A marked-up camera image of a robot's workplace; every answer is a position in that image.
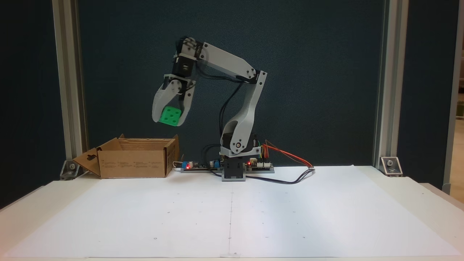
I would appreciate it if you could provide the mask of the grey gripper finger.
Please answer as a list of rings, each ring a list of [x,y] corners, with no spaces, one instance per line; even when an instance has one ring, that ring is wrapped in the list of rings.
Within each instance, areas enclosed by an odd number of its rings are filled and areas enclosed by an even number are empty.
[[[152,105],[152,119],[154,122],[178,123],[181,110],[169,106],[169,103],[176,97],[176,94],[164,90],[164,82],[156,91]]]
[[[179,108],[181,110],[181,115],[179,117],[177,126],[181,126],[188,116],[188,113],[192,105],[193,93],[194,88],[191,87],[179,96]]]

